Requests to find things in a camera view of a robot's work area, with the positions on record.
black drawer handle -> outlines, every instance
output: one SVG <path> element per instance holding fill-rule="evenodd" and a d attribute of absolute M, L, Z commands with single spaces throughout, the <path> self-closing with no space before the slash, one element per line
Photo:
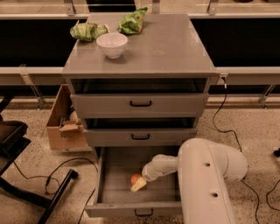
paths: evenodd
<path fill-rule="evenodd" d="M 151 101 L 149 101 L 146 104 L 135 104 L 133 101 L 130 101 L 129 104 L 130 104 L 131 107 L 135 107 L 135 108 L 149 107 L 149 106 L 151 106 Z"/>
<path fill-rule="evenodd" d="M 139 214 L 139 213 L 137 213 L 137 210 L 135 209 L 135 210 L 134 210 L 134 214 L 135 214 L 135 216 L 137 216 L 137 217 L 152 216 L 152 215 L 154 214 L 154 209 L 151 209 L 151 210 L 150 210 L 150 213 L 147 213 L 147 214 Z"/>
<path fill-rule="evenodd" d="M 150 138 L 150 134 L 147 134 L 147 136 L 134 136 L 131 134 L 131 138 L 133 140 L 148 140 Z"/>

brown box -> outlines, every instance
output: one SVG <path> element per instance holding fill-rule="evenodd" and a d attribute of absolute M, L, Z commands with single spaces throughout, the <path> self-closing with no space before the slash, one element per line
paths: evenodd
<path fill-rule="evenodd" d="M 69 88 L 67 85 L 61 85 L 46 125 L 51 150 L 69 150 L 88 147 L 83 132 L 84 128 L 81 124 L 65 122 L 63 129 L 60 125 L 62 117 L 69 117 L 71 105 Z"/>

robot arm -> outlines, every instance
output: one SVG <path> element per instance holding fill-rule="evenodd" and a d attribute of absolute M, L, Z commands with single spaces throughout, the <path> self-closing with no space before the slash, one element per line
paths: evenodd
<path fill-rule="evenodd" d="M 142 171 L 146 181 L 178 171 L 184 223 L 236 223 L 224 179 L 241 180 L 248 171 L 237 149 L 205 139 L 184 142 L 177 157 L 157 155 Z"/>

cabinet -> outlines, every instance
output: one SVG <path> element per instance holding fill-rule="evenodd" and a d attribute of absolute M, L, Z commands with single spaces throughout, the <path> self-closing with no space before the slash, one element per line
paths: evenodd
<path fill-rule="evenodd" d="M 114 32 L 122 13 L 88 21 Z M 95 42 L 78 41 L 63 70 L 88 145 L 99 159 L 99 181 L 89 216 L 180 214 L 177 175 L 130 191 L 130 177 L 154 155 L 177 155 L 196 135 L 216 72 L 187 15 L 146 15 L 141 34 L 128 36 L 118 59 Z"/>

chip bag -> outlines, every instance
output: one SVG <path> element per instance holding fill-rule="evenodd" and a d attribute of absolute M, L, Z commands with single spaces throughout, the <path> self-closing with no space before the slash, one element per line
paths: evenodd
<path fill-rule="evenodd" d="M 126 15 L 120 22 L 117 30 L 123 34 L 137 34 L 143 28 L 143 21 L 147 7 L 135 10 L 129 15 Z"/>
<path fill-rule="evenodd" d="M 78 21 L 77 24 L 71 28 L 70 33 L 73 38 L 94 41 L 102 34 L 108 33 L 109 29 L 105 24 L 95 23 L 81 23 Z"/>

